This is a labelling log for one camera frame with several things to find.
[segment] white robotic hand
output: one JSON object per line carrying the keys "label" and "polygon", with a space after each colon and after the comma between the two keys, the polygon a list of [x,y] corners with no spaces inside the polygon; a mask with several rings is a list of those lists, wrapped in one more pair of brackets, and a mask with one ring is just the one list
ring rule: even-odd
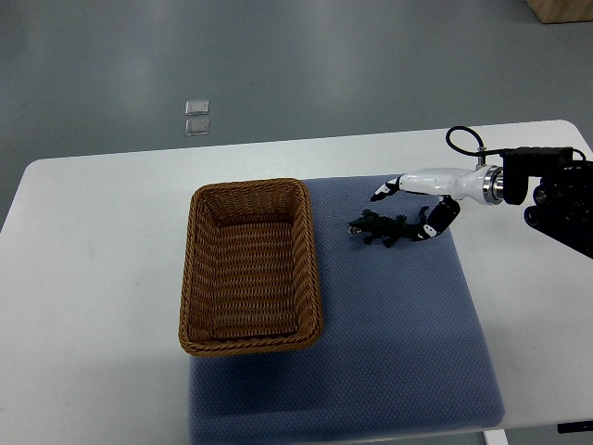
{"label": "white robotic hand", "polygon": [[442,234],[460,213],[459,199],[470,197],[480,204],[502,202],[502,168],[484,166],[477,171],[464,169],[423,169],[387,181],[374,192],[371,201],[394,195],[397,191],[441,196],[414,241]]}

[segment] gray floor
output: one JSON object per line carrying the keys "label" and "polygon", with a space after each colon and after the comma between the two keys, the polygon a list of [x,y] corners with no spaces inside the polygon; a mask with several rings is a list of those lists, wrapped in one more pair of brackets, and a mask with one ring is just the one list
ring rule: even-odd
{"label": "gray floor", "polygon": [[[524,0],[4,0],[0,223],[41,158],[553,119],[591,146],[592,43],[593,22],[544,26]],[[200,97],[210,134],[186,137]]]}

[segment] robot finger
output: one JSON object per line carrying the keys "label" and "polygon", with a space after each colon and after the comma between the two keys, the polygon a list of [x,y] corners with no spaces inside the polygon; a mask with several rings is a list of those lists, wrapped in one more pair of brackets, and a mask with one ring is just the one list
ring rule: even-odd
{"label": "robot finger", "polygon": [[399,177],[392,179],[391,181],[387,181],[385,184],[381,185],[374,195],[371,197],[371,202],[379,201],[386,197],[391,197],[399,190]]}
{"label": "robot finger", "polygon": [[441,235],[453,223],[455,218],[457,218],[460,211],[459,202],[450,196],[443,197],[443,200],[430,212],[430,215],[428,215],[424,224],[421,225],[418,234],[412,238],[412,241],[422,241]]}

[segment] black cable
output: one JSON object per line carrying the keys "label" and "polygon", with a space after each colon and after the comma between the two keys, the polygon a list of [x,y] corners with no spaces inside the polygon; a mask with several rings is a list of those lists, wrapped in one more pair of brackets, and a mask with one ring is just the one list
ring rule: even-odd
{"label": "black cable", "polygon": [[[514,148],[500,148],[498,150],[467,151],[467,150],[464,150],[463,148],[459,148],[458,146],[453,144],[453,142],[451,142],[451,135],[453,134],[453,132],[457,132],[457,131],[464,131],[466,133],[471,134],[473,137],[475,137],[475,140],[478,143],[478,148],[486,148],[486,147],[484,146],[484,141],[482,141],[482,138],[480,137],[480,135],[478,133],[476,133],[475,130],[471,129],[470,127],[466,127],[463,125],[456,125],[455,127],[449,128],[447,135],[445,136],[445,140],[447,141],[448,146],[450,146],[455,151],[457,151],[458,153],[461,153],[462,155],[465,155],[465,156],[473,156],[475,158],[479,158],[479,157],[486,157],[487,155],[502,155],[504,153],[513,151],[513,149],[514,149]],[[576,148],[572,148],[572,150],[574,153],[578,153],[579,155],[581,155],[581,158],[583,158],[583,160],[587,160],[585,153],[583,153],[581,150],[577,150]]]}
{"label": "black cable", "polygon": [[573,148],[573,152],[574,153],[578,153],[579,155],[581,155],[581,158],[583,158],[583,160],[587,160],[587,157],[585,156],[585,153],[583,153],[581,150],[577,150],[576,148]]}

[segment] white table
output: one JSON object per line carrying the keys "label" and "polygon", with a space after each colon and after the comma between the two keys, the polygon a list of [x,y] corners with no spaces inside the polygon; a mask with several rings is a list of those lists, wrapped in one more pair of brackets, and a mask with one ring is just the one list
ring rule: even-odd
{"label": "white table", "polygon": [[[489,148],[574,146],[592,158],[566,121],[476,130]],[[34,162],[0,234],[0,443],[187,443],[177,326],[193,192],[472,168],[445,132]],[[593,261],[527,227],[526,205],[465,199],[451,227],[507,411],[500,427],[593,419]]]}

